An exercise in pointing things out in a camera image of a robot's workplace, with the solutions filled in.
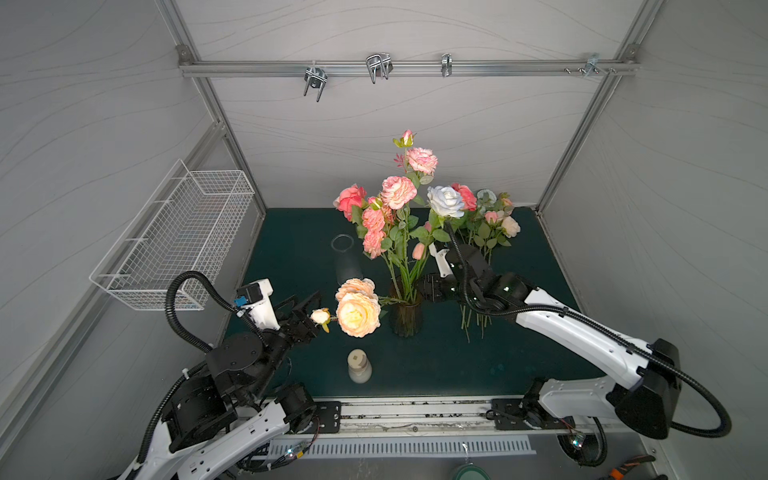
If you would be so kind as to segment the pink bud stem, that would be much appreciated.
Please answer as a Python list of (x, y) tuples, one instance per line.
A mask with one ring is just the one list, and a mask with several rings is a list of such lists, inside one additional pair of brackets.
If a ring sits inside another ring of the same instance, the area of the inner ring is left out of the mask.
[(419, 242), (416, 244), (412, 251), (413, 264), (408, 274), (408, 280), (410, 281), (411, 290), (416, 292), (417, 280), (421, 277), (423, 269), (427, 260), (427, 247)]

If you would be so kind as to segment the pink ribbed glass vase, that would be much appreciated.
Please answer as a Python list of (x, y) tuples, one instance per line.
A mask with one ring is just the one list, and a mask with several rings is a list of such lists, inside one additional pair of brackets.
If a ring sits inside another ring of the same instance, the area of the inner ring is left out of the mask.
[(390, 325), (393, 333), (402, 338), (418, 334), (422, 328), (422, 300), (413, 303), (396, 303), (391, 306)]

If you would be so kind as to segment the tall peach peony stem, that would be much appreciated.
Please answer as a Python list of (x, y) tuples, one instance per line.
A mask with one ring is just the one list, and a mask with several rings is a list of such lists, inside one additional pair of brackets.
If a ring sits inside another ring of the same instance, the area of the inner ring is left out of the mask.
[(404, 295), (403, 288), (397, 286), (393, 294), (385, 297), (380, 297), (375, 289), (375, 282), (369, 278), (350, 278), (339, 286), (334, 295), (336, 310), (314, 309), (310, 313), (310, 321), (326, 333), (330, 332), (329, 325), (336, 322), (346, 335), (363, 338), (374, 333), (381, 326), (382, 319), (388, 319), (392, 327), (397, 322), (404, 322), (407, 308), (417, 304), (415, 289), (410, 295)]

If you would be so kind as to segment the clear ribbed glass vase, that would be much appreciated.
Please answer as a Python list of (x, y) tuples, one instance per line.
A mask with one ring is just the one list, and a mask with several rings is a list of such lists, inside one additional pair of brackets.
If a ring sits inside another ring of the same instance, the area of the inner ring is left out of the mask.
[(334, 256), (336, 280), (339, 285), (350, 279), (362, 277), (356, 238), (348, 234), (339, 234), (331, 241), (331, 249)]

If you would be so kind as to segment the white blue rose stem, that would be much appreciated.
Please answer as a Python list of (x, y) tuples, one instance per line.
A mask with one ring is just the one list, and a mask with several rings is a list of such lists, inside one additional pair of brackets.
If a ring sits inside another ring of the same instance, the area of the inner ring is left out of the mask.
[(427, 247), (427, 258), (433, 258), (429, 253), (429, 246), (436, 243), (438, 249), (449, 248), (455, 240), (452, 222), (462, 220), (465, 210), (461, 196), (450, 186), (429, 187), (427, 200), (430, 207), (430, 227), (419, 226), (410, 236), (416, 239), (417, 243), (421, 242)]

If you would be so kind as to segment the pink carnation spray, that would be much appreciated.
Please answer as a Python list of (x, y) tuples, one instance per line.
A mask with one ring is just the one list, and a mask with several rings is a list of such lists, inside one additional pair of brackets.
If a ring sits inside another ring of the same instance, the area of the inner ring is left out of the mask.
[(409, 265), (406, 258), (407, 237), (404, 227), (394, 210), (379, 197), (369, 197), (361, 214), (361, 226), (365, 229), (363, 252), (371, 260), (383, 258), (393, 280), (400, 303), (414, 299), (410, 285)]

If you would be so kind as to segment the tall pink peony stem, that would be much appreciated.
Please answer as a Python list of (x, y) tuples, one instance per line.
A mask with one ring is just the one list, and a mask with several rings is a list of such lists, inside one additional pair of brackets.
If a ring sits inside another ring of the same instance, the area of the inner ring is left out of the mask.
[(395, 156), (399, 172), (382, 182), (378, 197), (390, 209), (394, 210), (405, 228), (407, 237), (406, 258), (409, 272), (413, 264), (412, 251), (417, 240), (410, 233), (419, 226), (430, 227), (429, 222), (420, 221), (413, 212), (415, 207), (426, 207), (426, 200), (419, 194), (419, 188), (427, 185), (434, 177), (438, 159), (432, 150), (414, 145), (415, 134), (407, 130), (401, 137), (393, 140), (399, 152)]

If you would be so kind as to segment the large pink rose stem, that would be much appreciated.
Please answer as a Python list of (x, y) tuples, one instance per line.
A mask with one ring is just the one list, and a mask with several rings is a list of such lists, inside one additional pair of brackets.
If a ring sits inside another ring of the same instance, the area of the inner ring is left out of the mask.
[(367, 206), (366, 200), (366, 190), (357, 184), (353, 184), (339, 193), (333, 201), (333, 206), (336, 210), (343, 213), (347, 221), (352, 222), (354, 208), (364, 209)]

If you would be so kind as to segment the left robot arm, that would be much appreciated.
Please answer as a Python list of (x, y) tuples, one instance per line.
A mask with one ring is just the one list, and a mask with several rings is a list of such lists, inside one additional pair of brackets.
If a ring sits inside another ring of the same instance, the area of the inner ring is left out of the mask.
[[(176, 296), (188, 281), (198, 282), (248, 329), (213, 346), (179, 321)], [(317, 337), (311, 315), (321, 304), (318, 292), (303, 301), (295, 297), (272, 304), (269, 281), (259, 280), (225, 300), (199, 271), (185, 271), (170, 283), (165, 316), (182, 340), (205, 358), (186, 369), (152, 414), (136, 458), (124, 479), (217, 479), (237, 467), (250, 473), (272, 471), (305, 455), (313, 439), (303, 440), (269, 459), (269, 446), (284, 434), (319, 436), (338, 426), (330, 420), (339, 410), (316, 403), (301, 383), (272, 381), (290, 350)]]

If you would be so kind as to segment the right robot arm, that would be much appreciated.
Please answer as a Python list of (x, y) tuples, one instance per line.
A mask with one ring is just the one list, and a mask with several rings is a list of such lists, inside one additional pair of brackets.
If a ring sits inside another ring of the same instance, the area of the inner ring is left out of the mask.
[[(722, 403), (679, 367), (675, 345), (616, 332), (513, 274), (493, 272), (480, 252), (437, 252), (437, 273), (419, 283), (423, 302), (388, 308), (390, 333), (359, 337), (335, 322), (296, 356), (299, 378), (323, 397), (491, 394), (491, 417), (540, 428), (567, 417), (618, 422), (657, 440), (677, 428), (721, 438), (732, 422)], [(684, 386), (699, 391), (719, 423), (703, 429), (673, 416)]]

